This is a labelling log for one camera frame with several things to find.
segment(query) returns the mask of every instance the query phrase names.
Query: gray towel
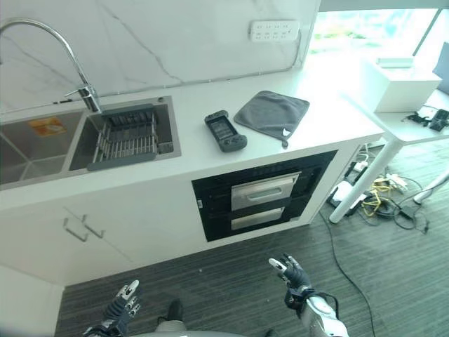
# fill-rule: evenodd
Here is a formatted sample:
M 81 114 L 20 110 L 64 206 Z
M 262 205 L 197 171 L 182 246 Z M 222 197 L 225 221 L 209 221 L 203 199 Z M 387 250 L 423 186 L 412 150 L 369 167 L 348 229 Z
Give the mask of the gray towel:
M 287 139 L 296 130 L 307 109 L 309 102 L 306 100 L 260 91 L 237 112 L 234 121 L 282 140 L 282 146 L 287 148 Z

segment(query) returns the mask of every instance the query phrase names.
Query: drawer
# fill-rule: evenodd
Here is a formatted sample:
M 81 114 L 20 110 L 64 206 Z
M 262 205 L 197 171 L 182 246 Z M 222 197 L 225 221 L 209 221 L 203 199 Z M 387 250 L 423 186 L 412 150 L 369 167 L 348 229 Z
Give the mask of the drawer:
M 288 198 L 301 172 L 294 172 L 232 186 L 232 210 Z
M 240 230 L 241 228 L 259 225 L 260 223 L 268 223 L 269 221 L 278 220 L 282 216 L 284 207 L 279 209 L 270 209 L 265 212 L 254 213 L 250 216 L 231 220 L 231 230 Z

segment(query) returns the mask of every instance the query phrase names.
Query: robot finger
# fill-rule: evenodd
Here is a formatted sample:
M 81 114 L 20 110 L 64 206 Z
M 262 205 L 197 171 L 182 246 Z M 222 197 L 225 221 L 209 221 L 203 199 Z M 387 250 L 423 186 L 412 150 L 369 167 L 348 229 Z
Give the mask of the robot finger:
M 125 290 L 125 293 L 122 295 L 122 297 L 126 300 L 128 300 L 129 298 L 131 298 L 134 293 L 137 291 L 139 287 L 139 280 L 135 279 L 130 285 L 129 287 Z
M 272 265 L 274 269 L 276 269 L 280 274 L 283 274 L 287 270 L 287 267 L 285 265 L 283 265 L 274 258 L 270 258 L 268 260 L 268 263 Z
M 128 285 L 125 284 L 124 286 L 121 287 L 121 289 L 119 290 L 119 292 L 115 295 L 115 297 L 123 297 L 126 293 L 126 291 L 128 290 Z
M 136 302 L 138 301 L 138 297 L 137 296 L 133 296 L 125 305 L 126 309 L 131 309 L 134 304 L 136 304 Z
M 290 263 L 290 261 L 286 258 L 280 258 L 279 259 L 286 267 L 292 267 L 292 264 Z
M 283 254 L 296 268 L 302 269 L 301 265 L 295 260 L 294 257 L 288 255 L 287 253 Z
M 135 314 L 139 311 L 139 309 L 140 309 L 140 304 L 138 303 L 129 311 L 130 317 L 134 317 Z
M 284 276 L 283 274 L 281 274 L 281 273 L 278 274 L 278 277 L 279 277 L 282 281 L 284 281 L 286 284 L 289 282 L 289 281 L 288 281 L 288 278 L 285 277 L 285 276 Z

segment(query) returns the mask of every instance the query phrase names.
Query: metal dish rack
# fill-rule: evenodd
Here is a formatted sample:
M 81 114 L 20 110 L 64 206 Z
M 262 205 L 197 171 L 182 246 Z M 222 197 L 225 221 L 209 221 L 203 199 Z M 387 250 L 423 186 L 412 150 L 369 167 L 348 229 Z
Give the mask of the metal dish rack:
M 89 171 L 153 160 L 158 152 L 154 109 L 104 116 Z

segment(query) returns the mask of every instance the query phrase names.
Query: gray carpet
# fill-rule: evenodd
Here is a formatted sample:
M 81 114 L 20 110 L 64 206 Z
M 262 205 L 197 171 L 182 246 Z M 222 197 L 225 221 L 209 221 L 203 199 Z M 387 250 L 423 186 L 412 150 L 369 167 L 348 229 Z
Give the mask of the gray carpet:
M 389 170 L 426 185 L 449 164 L 447 144 L 406 147 Z M 341 266 L 370 301 L 377 337 L 449 336 L 448 189 L 435 192 L 422 207 L 429 221 L 426 235 L 402 230 L 392 221 L 370 219 L 380 224 L 372 227 L 358 213 L 331 226 Z M 406 195 L 417 191 L 410 183 Z M 332 209 L 321 211 L 327 218 Z M 424 219 L 418 220 L 418 227 L 423 226 Z M 80 336 L 97 324 L 115 293 L 136 278 L 142 309 L 129 326 L 130 336 L 153 331 L 157 317 L 176 297 L 184 303 L 190 330 L 263 337 L 275 328 L 280 337 L 308 336 L 283 304 L 285 287 L 267 264 L 284 251 L 299 260 L 317 289 L 337 296 L 351 337 L 373 335 L 366 303 L 338 270 L 328 230 L 317 216 L 308 226 L 67 287 L 55 336 Z

